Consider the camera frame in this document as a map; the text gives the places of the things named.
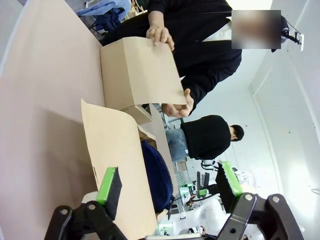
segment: box lid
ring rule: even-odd
[[[125,37],[100,49],[106,107],[122,110],[148,103],[187,104],[170,47]]]
[[[148,133],[139,133],[137,123],[125,112],[88,104],[84,100],[81,109],[98,188],[107,167],[119,167],[122,189],[115,224],[129,240],[153,234],[157,219],[140,143],[140,135],[147,136]]]

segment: blue jeans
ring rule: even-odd
[[[165,135],[172,162],[182,161],[189,155],[186,136],[181,128],[165,130]]]

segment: hand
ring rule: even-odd
[[[160,42],[169,44],[171,51],[175,50],[175,43],[169,30],[164,26],[151,25],[146,31],[146,37],[153,39],[153,44],[157,46]]]
[[[185,118],[188,117],[192,109],[194,108],[195,101],[190,96],[190,89],[187,88],[184,91],[184,96],[186,99],[186,105],[177,104],[162,104],[162,112],[169,117]]]

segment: bolt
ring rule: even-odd
[[[62,209],[62,210],[61,210],[61,214],[62,214],[62,215],[66,215],[67,213],[68,213],[68,210],[67,210],[67,209]]]
[[[90,209],[90,210],[93,210],[93,209],[95,209],[95,208],[96,208],[95,205],[93,205],[93,204],[90,204],[90,205],[89,205],[89,209]]]
[[[250,194],[247,194],[245,195],[244,198],[247,199],[248,201],[251,201],[253,197]]]
[[[272,200],[273,200],[274,202],[276,202],[276,203],[278,203],[278,202],[280,201],[280,199],[279,199],[277,196],[274,196],[274,197],[272,198]]]

